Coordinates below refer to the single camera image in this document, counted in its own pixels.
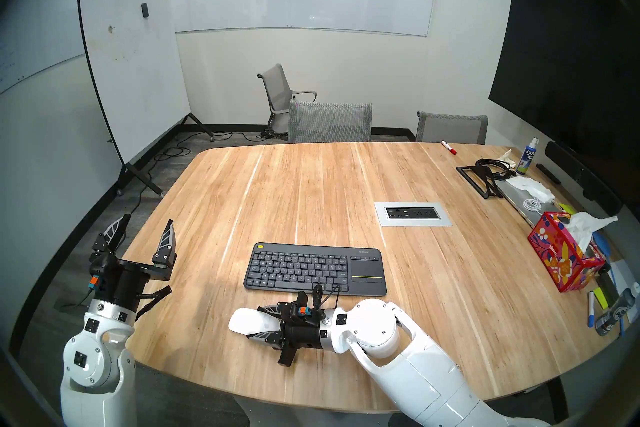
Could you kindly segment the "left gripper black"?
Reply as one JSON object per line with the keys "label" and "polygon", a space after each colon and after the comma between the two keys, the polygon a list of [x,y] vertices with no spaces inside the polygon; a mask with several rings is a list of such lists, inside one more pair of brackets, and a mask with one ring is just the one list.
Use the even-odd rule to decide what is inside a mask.
{"label": "left gripper black", "polygon": [[115,255],[130,220],[131,215],[124,214],[97,236],[89,273],[98,278],[94,284],[98,300],[143,315],[172,292],[170,286],[153,293],[143,290],[150,280],[167,282],[171,278],[177,258],[174,221],[168,220],[152,258],[153,265],[148,265],[119,259]]}

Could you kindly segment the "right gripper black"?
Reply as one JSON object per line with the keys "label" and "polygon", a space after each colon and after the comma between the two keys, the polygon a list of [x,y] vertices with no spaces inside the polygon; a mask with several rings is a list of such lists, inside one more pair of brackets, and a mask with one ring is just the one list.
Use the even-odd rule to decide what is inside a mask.
{"label": "right gripper black", "polygon": [[323,348],[321,322],[325,311],[321,308],[322,301],[323,292],[312,291],[312,305],[309,306],[306,293],[300,291],[295,301],[258,306],[257,311],[280,318],[280,330],[251,333],[246,337],[257,344],[281,349],[278,364],[290,367],[297,350]]}

